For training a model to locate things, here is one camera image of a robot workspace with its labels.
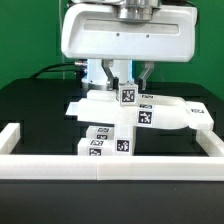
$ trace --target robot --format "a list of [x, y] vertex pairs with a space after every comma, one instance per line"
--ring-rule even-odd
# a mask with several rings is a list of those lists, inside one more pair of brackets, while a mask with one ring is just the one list
[[[71, 103], [68, 115], [78, 120], [114, 124], [90, 126], [78, 155], [133, 155], [136, 127], [212, 130], [202, 103], [179, 97], [138, 94], [156, 61], [187, 62], [194, 55], [197, 10], [148, 1], [73, 0], [62, 33], [62, 52], [88, 58], [83, 86], [95, 87], [87, 99]], [[144, 61], [136, 82], [131, 60]]]

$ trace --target white plastic casing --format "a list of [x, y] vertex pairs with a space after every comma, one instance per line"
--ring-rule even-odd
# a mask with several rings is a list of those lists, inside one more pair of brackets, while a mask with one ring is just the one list
[[66, 13], [62, 52], [68, 58], [189, 61], [197, 9], [161, 6], [148, 23], [123, 23], [117, 7], [77, 4]]

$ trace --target white foam block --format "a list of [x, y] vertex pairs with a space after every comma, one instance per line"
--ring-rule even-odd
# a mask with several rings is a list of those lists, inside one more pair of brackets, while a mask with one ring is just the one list
[[115, 101], [116, 91], [105, 91], [105, 90], [89, 90], [87, 93], [87, 99], [90, 100], [106, 100]]
[[148, 128], [179, 129], [188, 126], [185, 107], [155, 105], [154, 108], [120, 106], [118, 102], [81, 99], [78, 120]]
[[0, 133], [0, 154], [10, 154], [20, 139], [20, 124], [9, 123]]
[[114, 128], [101, 127], [101, 126], [89, 126], [86, 131], [86, 138], [113, 140]]
[[185, 100], [181, 97], [160, 96], [150, 94], [139, 94], [139, 104], [164, 105], [164, 106], [182, 106], [185, 107]]
[[210, 157], [224, 157], [224, 142], [213, 131], [198, 130], [196, 141]]
[[68, 116], [77, 116], [78, 115], [78, 103], [71, 102], [66, 111], [66, 115]]
[[132, 157], [114, 156], [99, 158], [97, 163], [97, 180], [131, 180], [132, 169], [129, 158]]
[[[93, 100], [107, 100], [115, 101], [115, 91], [105, 90], [90, 90], [87, 93], [88, 99]], [[181, 97], [172, 96], [161, 96], [161, 95], [150, 95], [150, 94], [138, 94], [137, 101], [139, 104], [150, 104], [150, 105], [164, 105], [164, 106], [183, 106], [185, 107], [185, 100]]]
[[209, 157], [101, 157], [97, 179], [224, 181], [224, 160]]
[[132, 156], [135, 149], [136, 127], [130, 125], [114, 126], [115, 155]]
[[214, 121], [203, 103], [186, 101], [189, 111], [189, 127], [196, 130], [212, 130]]
[[114, 155], [114, 141], [81, 138], [78, 144], [79, 156], [112, 156]]
[[96, 180], [96, 168], [91, 157], [0, 156], [0, 179]]

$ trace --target white block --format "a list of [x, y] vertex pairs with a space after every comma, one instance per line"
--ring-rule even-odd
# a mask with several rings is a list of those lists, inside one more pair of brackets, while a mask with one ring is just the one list
[[160, 129], [180, 129], [188, 126], [185, 107], [154, 105], [152, 109], [138, 108], [137, 126]]
[[129, 156], [101, 157], [97, 163], [97, 180], [131, 180]]
[[96, 180], [92, 157], [1, 155], [0, 179]]
[[181, 106], [185, 107], [185, 100], [181, 97], [172, 96], [160, 96], [150, 94], [139, 94], [138, 103], [149, 104], [149, 105], [164, 105], [164, 106]]
[[210, 157], [224, 157], [224, 142], [213, 131], [198, 130], [196, 141]]
[[132, 156], [135, 149], [136, 127], [130, 125], [114, 126], [115, 155]]
[[89, 90], [87, 93], [87, 99], [116, 101], [116, 91], [115, 90], [111, 90], [111, 91]]
[[101, 126], [89, 126], [86, 131], [86, 138], [113, 140], [114, 128], [101, 127]]
[[20, 124], [9, 123], [0, 133], [0, 154], [10, 154], [20, 139]]
[[66, 115], [69, 116], [77, 116], [78, 115], [78, 103], [77, 102], [71, 102], [68, 106], [68, 109], [66, 111]]
[[113, 140], [81, 138], [78, 144], [79, 156], [112, 156], [113, 152]]
[[188, 126], [185, 107], [155, 105], [153, 110], [120, 106], [118, 102], [81, 99], [78, 120], [148, 128], [179, 129]]
[[78, 120], [136, 125], [136, 110], [134, 106], [121, 107], [119, 102], [81, 99], [78, 105]]
[[189, 127], [196, 130], [212, 130], [214, 121], [203, 103], [186, 102], [189, 111]]

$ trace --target black table surface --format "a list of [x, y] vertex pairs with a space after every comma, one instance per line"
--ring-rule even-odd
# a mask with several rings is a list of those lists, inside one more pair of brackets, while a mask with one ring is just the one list
[[[0, 90], [0, 128], [21, 124], [13, 154], [76, 155], [90, 123], [65, 111], [86, 96], [79, 86], [75, 80], [19, 79]], [[223, 139], [224, 102], [200, 85], [149, 83], [145, 93], [203, 102]], [[135, 155], [207, 156], [195, 134], [138, 128]], [[0, 217], [0, 223], [223, 223], [224, 183], [0, 180]]]

